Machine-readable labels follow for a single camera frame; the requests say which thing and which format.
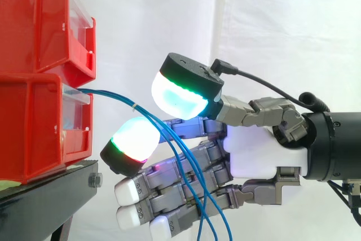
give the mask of red plastic drawer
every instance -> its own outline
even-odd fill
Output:
[[[95,79],[95,20],[79,0],[0,0],[0,73]]]
[[[0,97],[0,180],[27,183],[91,155],[92,96],[57,75],[14,73],[0,74]]]

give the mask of white curtain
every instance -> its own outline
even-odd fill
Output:
[[[88,87],[125,95],[161,119],[170,116],[157,108],[150,87],[169,52],[203,63],[221,58],[296,97],[310,91],[333,111],[361,111],[361,0],[82,2],[97,27],[97,75]],[[223,78],[223,93],[246,102],[276,96],[247,79]],[[100,159],[112,134],[134,116],[138,115],[119,102],[95,97],[91,159]],[[171,156],[170,148],[162,145],[147,165]],[[123,176],[112,173],[101,160],[99,171],[103,186],[74,215],[69,240],[151,240],[147,224],[120,232],[113,187]],[[302,180],[302,185],[296,193],[284,189],[281,207],[245,204],[226,211],[234,240],[359,239],[360,228],[325,183]],[[227,240],[222,219],[212,220],[219,240]],[[203,240],[212,240],[204,225]],[[196,240],[197,227],[194,224],[174,240]]]

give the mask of fingertip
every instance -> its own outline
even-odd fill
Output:
[[[125,178],[114,187],[115,197],[120,206],[128,206],[139,202],[139,195],[135,183],[130,178]]]
[[[171,239],[168,219],[165,216],[157,216],[149,225],[154,241],[166,241]]]
[[[140,220],[135,205],[119,207],[116,216],[119,228],[122,231],[140,226]]]

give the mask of blue cable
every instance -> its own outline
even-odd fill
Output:
[[[158,118],[155,117],[154,115],[152,115],[152,114],[150,114],[150,113],[149,113],[149,115],[150,115],[152,118],[154,118],[156,121],[161,122],[162,124],[164,124],[160,119],[158,119]],[[171,136],[172,136],[174,139],[177,138],[177,140],[179,140],[179,143],[182,145],[183,150],[185,150],[184,154],[186,155],[186,154],[188,153],[188,154],[190,155],[190,157],[192,157],[192,160],[194,161],[194,163],[196,164],[197,169],[198,169],[200,172],[202,172],[202,170],[200,169],[200,166],[199,166],[199,164],[198,164],[198,161],[197,161],[196,158],[194,157],[193,153],[192,153],[192,152],[188,149],[188,147],[185,145],[185,143],[184,143],[184,142],[179,138],[179,136],[178,136],[173,130],[171,130],[167,125],[164,124],[164,126],[167,128],[168,133],[170,133]],[[189,161],[190,161],[191,166],[194,168],[194,164],[192,163],[192,160],[189,160]],[[203,177],[203,176],[202,176],[203,178],[199,178],[199,176],[197,176],[197,177],[198,177],[198,179],[199,179],[202,187],[205,189],[204,192],[205,192],[206,195],[209,197],[209,199],[211,200],[211,202],[214,204],[214,206],[216,207],[217,211],[218,211],[219,214],[221,215],[222,220],[223,220],[223,222],[224,222],[224,225],[225,225],[226,228],[227,228],[227,232],[228,232],[229,239],[230,239],[230,241],[232,241],[232,240],[233,240],[233,238],[232,238],[232,232],[231,232],[231,228],[230,228],[230,226],[229,226],[229,224],[228,224],[228,222],[227,222],[226,216],[224,215],[222,209],[219,207],[219,205],[217,204],[217,202],[216,202],[216,201],[214,200],[214,198],[211,196],[211,194],[209,193],[209,191],[206,189],[206,184],[205,184],[205,181],[204,181],[204,177]]]
[[[126,97],[123,97],[122,95],[119,95],[119,94],[115,94],[115,93],[111,93],[109,91],[101,91],[101,90],[90,90],[90,89],[79,89],[79,91],[82,91],[84,93],[94,93],[94,94],[99,94],[99,95],[103,95],[103,96],[107,96],[107,97],[110,97],[110,98],[113,98],[113,99],[117,99],[121,102],[124,102],[126,104],[128,104],[129,106],[134,106],[135,103],[130,100],[129,98],[126,98]],[[184,180],[184,182],[186,183],[187,187],[190,189],[190,191],[192,192],[193,194],[193,197],[195,198],[196,200],[196,203],[197,205],[200,207],[201,209],[201,213],[202,215],[206,218],[212,232],[213,232],[213,235],[214,235],[214,238],[215,240],[217,241],[218,238],[217,238],[217,234],[215,232],[215,229],[208,217],[208,215],[206,214],[205,210],[204,210],[204,206],[205,204],[202,206],[197,194],[195,193],[194,189],[192,188],[192,186],[190,185],[190,183],[188,182],[187,178],[186,178],[186,175],[184,173],[184,170],[183,170],[183,167],[182,167],[182,164],[181,164],[181,161],[180,161],[180,158],[179,158],[179,155],[177,153],[177,151],[175,150],[174,146],[170,143],[170,141],[167,139],[167,137],[165,136],[164,132],[154,123],[154,121],[151,119],[151,118],[154,118],[158,123],[159,125],[161,125],[168,133],[170,133],[170,131],[172,131],[168,126],[166,126],[162,121],[160,121],[157,117],[155,117],[154,115],[150,114],[148,111],[146,111],[144,108],[142,108],[141,106],[139,105],[136,105],[134,107],[138,112],[140,112],[144,117],[146,117],[156,128],[157,130],[160,132],[160,134],[166,139],[166,141],[168,142],[169,146],[171,147],[171,149],[173,150],[174,152],[174,155],[177,159],[177,163],[178,163],[178,166],[179,166],[179,169],[180,169],[180,173],[182,175],[182,178]],[[181,139],[178,137],[178,135],[176,135],[174,133],[174,135],[172,135],[172,137],[175,139],[175,141],[177,142],[178,146],[181,148],[182,151],[185,151],[184,152],[184,155],[186,156],[186,158],[190,161],[191,163],[191,166],[193,167],[193,169],[195,170],[195,167],[194,167],[194,164],[191,162],[191,160],[195,160],[196,164],[197,164],[197,167],[198,167],[198,170],[200,170],[200,167],[199,167],[199,164],[197,163],[194,155],[190,152],[190,150],[186,147],[186,149],[182,148],[185,146],[185,144],[181,141]],[[203,185],[204,185],[204,176],[199,176],[199,173],[197,173],[197,171],[195,170],[195,173],[198,177],[198,179],[202,179],[202,182],[203,182]]]
[[[116,94],[116,93],[113,93],[113,92],[111,92],[111,91],[106,91],[106,90],[99,90],[99,91],[102,91],[102,92],[107,93],[107,94],[110,94],[110,95],[115,95],[116,97],[118,97],[119,99],[122,99],[122,100],[123,100],[123,99],[127,99],[127,101],[128,101],[129,103],[133,103],[132,100],[130,100],[129,98],[123,97],[123,96],[120,95],[120,94]],[[157,120],[157,121],[160,122],[161,124],[164,124],[164,123],[163,123],[161,120],[159,120],[156,116],[154,116],[153,114],[150,114],[150,113],[149,113],[147,110],[145,110],[144,108],[142,108],[142,107],[140,107],[140,108],[141,108],[142,111],[144,111],[144,113],[146,113],[147,115],[151,116],[153,119]],[[185,149],[182,149],[181,146],[179,146],[179,147],[181,148],[182,152],[183,152],[183,153],[184,153],[184,152],[187,152],[188,154],[190,154],[191,159],[193,160],[193,162],[194,162],[194,163],[196,164],[196,166],[197,166],[197,170],[201,173],[200,176],[201,176],[202,181],[204,182],[204,186],[202,186],[202,187],[203,187],[203,190],[204,190],[203,208],[205,209],[206,204],[207,204],[207,193],[206,193],[206,191],[207,191],[208,189],[206,188],[204,176],[203,176],[202,170],[200,169],[200,166],[199,166],[199,164],[198,164],[198,161],[197,161],[196,158],[194,157],[193,153],[192,153],[192,152],[188,149],[188,147],[184,144],[184,142],[179,138],[179,136],[178,136],[173,130],[171,130],[170,128],[169,128],[169,130],[168,130],[168,133],[172,133],[172,137],[173,137],[174,140],[177,142],[177,144],[179,145],[179,143],[181,143],[182,146],[185,148]],[[204,213],[201,212],[201,219],[200,219],[200,223],[199,223],[197,241],[199,241],[200,238],[201,238],[201,232],[202,232],[202,227],[203,227],[203,220],[204,220]],[[229,234],[229,236],[230,236],[230,240],[232,240],[232,236],[231,236],[231,234],[230,234],[230,228],[228,227],[227,230],[229,230],[228,234]]]
[[[123,102],[123,100],[126,100],[128,105],[130,106],[134,106],[134,102],[132,100],[130,100],[129,98],[127,97],[124,97],[120,94],[116,94],[116,93],[112,93],[110,91],[104,91],[104,90],[99,90],[99,92],[101,93],[106,93],[108,95],[111,95],[111,96],[115,96],[117,98],[115,99],[118,99],[118,100],[121,100]],[[221,215],[222,217],[222,220],[227,228],[227,231],[228,231],[228,236],[230,238],[230,241],[232,241],[232,233],[231,233],[231,229],[230,229],[230,226],[227,222],[227,218],[225,217],[223,211],[221,210],[221,208],[218,206],[217,202],[214,200],[214,198],[211,196],[211,194],[209,193],[208,189],[206,188],[206,184],[205,184],[205,180],[204,180],[204,176],[202,174],[202,170],[200,169],[200,166],[198,164],[198,161],[196,160],[196,158],[194,157],[193,153],[188,149],[188,147],[184,144],[184,142],[179,138],[179,136],[173,131],[171,130],[166,124],[164,124],[160,119],[158,119],[156,116],[154,116],[153,114],[149,113],[146,109],[140,107],[140,106],[136,106],[136,107],[139,107],[139,112],[140,110],[143,111],[143,113],[145,113],[146,115],[148,116],[151,116],[154,120],[156,120],[159,125],[161,125],[163,127],[163,129],[165,129],[173,138],[174,140],[177,142],[178,146],[180,147],[180,149],[182,150],[182,152],[184,153],[184,155],[186,156],[186,158],[188,159],[188,161],[190,162],[191,164],[191,167],[194,169],[195,166],[197,167],[197,170],[199,171],[200,174],[197,173],[197,171],[195,171],[196,173],[196,176],[197,178],[199,179],[200,181],[200,184],[202,185],[203,189],[204,189],[204,192],[205,192],[205,200],[206,200],[206,196],[208,196],[210,198],[210,200],[212,201],[212,203],[214,204],[214,206],[216,207],[217,211],[219,212],[219,214]]]

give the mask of bolt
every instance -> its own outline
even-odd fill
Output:
[[[103,175],[101,173],[91,173],[88,179],[89,187],[97,188],[103,184]]]

